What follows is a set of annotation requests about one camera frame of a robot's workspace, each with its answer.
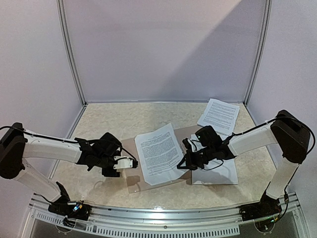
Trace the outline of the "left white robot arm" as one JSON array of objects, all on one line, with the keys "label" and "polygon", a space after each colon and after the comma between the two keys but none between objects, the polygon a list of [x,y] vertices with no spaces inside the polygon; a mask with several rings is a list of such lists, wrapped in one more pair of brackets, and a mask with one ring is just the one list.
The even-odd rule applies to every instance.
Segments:
[{"label": "left white robot arm", "polygon": [[100,168],[105,177],[118,177],[119,169],[132,163],[123,157],[122,144],[112,134],[100,139],[63,139],[26,130],[19,122],[1,127],[0,176],[13,179],[43,196],[63,215],[70,215],[73,203],[63,185],[50,181],[35,169],[29,159],[56,160],[85,166],[88,171]]}]

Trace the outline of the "transparent plastic folder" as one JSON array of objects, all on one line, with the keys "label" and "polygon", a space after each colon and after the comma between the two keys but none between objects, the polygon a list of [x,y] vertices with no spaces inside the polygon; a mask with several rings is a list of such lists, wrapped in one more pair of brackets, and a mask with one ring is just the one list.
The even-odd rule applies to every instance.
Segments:
[{"label": "transparent plastic folder", "polygon": [[123,140],[123,148],[138,161],[137,168],[125,170],[129,193],[190,179],[191,172],[179,170],[176,166],[186,152],[182,140],[189,138],[198,129],[196,125],[173,129],[169,123],[153,132]]}]

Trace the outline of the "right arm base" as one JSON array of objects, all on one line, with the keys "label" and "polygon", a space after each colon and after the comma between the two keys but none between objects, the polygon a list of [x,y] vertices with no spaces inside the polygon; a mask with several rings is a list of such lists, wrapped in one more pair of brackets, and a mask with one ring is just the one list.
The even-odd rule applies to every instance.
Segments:
[{"label": "right arm base", "polygon": [[259,219],[262,217],[278,214],[276,218],[272,218],[271,220],[271,223],[275,223],[285,215],[288,209],[289,197],[286,191],[284,191],[284,202],[286,207],[283,212],[279,198],[274,199],[269,197],[265,190],[259,202],[239,206],[239,214],[242,216],[243,221]]}]

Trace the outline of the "printed paper sheet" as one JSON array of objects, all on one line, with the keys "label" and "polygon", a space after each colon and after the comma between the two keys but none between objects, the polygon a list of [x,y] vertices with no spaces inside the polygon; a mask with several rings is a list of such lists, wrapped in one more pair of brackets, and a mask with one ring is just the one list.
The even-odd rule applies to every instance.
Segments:
[{"label": "printed paper sheet", "polygon": [[154,186],[171,182],[188,172],[176,167],[184,154],[172,124],[169,123],[154,132],[139,134],[134,141],[147,184]]},{"label": "printed paper sheet", "polygon": [[213,159],[203,169],[192,171],[191,185],[237,185],[238,176],[233,159],[218,160]]}]

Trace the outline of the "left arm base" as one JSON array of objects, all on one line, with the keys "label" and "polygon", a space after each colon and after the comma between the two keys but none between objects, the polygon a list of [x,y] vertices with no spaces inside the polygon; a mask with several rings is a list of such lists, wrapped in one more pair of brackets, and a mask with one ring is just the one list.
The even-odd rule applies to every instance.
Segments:
[{"label": "left arm base", "polygon": [[60,189],[60,197],[55,202],[50,202],[48,211],[57,215],[66,216],[71,219],[87,221],[92,207],[84,201],[71,201],[64,186],[56,182]]}]

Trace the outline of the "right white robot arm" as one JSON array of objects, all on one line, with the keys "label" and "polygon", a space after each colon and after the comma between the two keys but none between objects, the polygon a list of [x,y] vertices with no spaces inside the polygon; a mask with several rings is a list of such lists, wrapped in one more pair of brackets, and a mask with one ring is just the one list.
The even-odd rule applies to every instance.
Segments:
[{"label": "right white robot arm", "polygon": [[231,160],[246,152],[272,147],[279,152],[276,171],[256,206],[260,216],[275,209],[275,201],[286,190],[299,166],[316,144],[312,130],[287,110],[280,110],[266,122],[244,132],[222,139],[212,126],[204,126],[195,133],[202,149],[194,151],[189,139],[183,140],[185,155],[177,165],[180,170],[204,169],[212,160]]}]

